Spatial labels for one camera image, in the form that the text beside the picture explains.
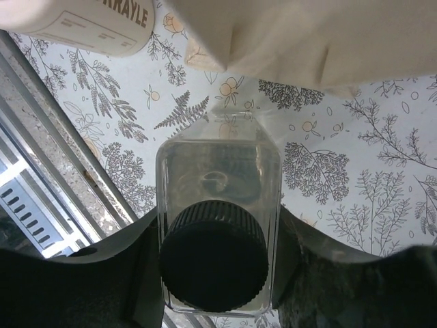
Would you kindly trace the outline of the peach cylindrical bottle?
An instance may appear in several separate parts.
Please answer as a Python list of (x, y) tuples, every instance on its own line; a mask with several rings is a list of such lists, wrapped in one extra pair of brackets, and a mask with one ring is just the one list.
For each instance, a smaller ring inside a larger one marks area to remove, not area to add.
[(154, 27), (152, 1), (1, 2), (1, 29), (111, 57), (139, 52)]

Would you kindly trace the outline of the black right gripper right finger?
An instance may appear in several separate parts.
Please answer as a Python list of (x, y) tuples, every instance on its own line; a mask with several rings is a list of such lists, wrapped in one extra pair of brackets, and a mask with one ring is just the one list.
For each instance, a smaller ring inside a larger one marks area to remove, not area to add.
[(435, 327), (436, 247), (378, 257), (282, 207), (272, 306), (281, 327)]

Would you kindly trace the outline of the square glass perfume bottle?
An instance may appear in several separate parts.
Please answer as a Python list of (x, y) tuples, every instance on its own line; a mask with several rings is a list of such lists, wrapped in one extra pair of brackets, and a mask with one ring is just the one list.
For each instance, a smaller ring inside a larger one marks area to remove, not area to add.
[(166, 305), (256, 317), (272, 303), (281, 154), (250, 109), (216, 108), (156, 154)]

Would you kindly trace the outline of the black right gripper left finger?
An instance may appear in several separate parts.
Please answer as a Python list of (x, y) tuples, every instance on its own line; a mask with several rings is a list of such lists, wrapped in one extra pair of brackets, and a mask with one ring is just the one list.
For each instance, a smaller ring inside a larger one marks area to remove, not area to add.
[(1, 250), (2, 327), (160, 327), (157, 212), (70, 256)]

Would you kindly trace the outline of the beige canvas tote bag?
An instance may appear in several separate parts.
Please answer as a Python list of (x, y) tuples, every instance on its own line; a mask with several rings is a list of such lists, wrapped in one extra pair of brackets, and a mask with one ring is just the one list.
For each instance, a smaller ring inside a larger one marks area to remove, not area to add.
[(348, 95), (436, 71), (435, 1), (167, 1), (201, 70)]

